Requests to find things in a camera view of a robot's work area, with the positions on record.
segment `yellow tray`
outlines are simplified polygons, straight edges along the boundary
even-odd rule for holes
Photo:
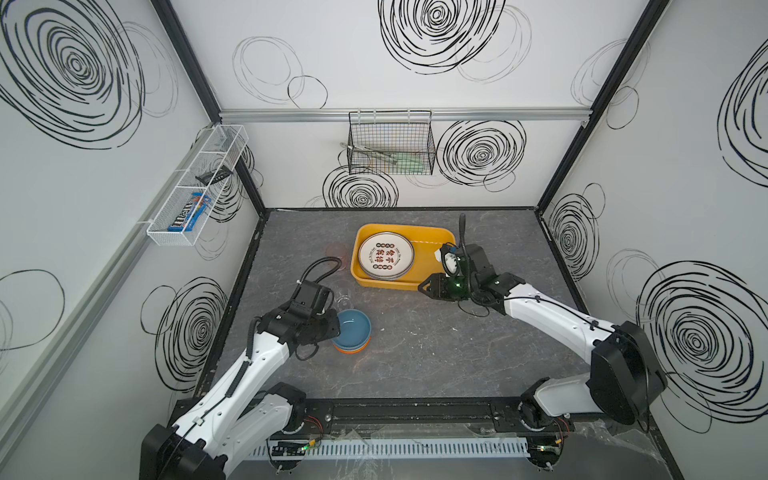
[[[397,280],[374,280],[363,271],[358,260],[358,250],[368,237],[381,232],[403,235],[413,245],[413,266],[408,273]],[[352,251],[352,266],[349,270],[357,283],[362,286],[389,288],[391,290],[417,290],[419,284],[433,273],[442,272],[442,264],[435,258],[435,250],[444,243],[456,243],[456,237],[449,230],[438,227],[417,227],[416,225],[385,225],[368,223],[357,230],[355,249]]]

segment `black wire basket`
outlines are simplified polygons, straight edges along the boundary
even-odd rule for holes
[[[437,159],[432,112],[350,112],[344,147],[350,174],[373,169],[389,175],[432,175]]]

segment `white plate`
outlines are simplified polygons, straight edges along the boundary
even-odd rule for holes
[[[362,242],[358,259],[374,280],[396,280],[413,266],[413,245],[403,235],[381,232]]]

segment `wire mesh basket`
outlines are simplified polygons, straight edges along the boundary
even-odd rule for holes
[[[192,246],[229,182],[248,142],[243,125],[219,124],[181,175],[147,228],[158,245]]]
[[[389,175],[432,175],[437,159],[432,112],[350,112],[344,147],[350,174],[373,169]]]

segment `blue bowl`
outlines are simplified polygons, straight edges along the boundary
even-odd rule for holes
[[[339,315],[339,336],[333,345],[344,353],[361,350],[371,339],[371,320],[360,310],[342,310]]]

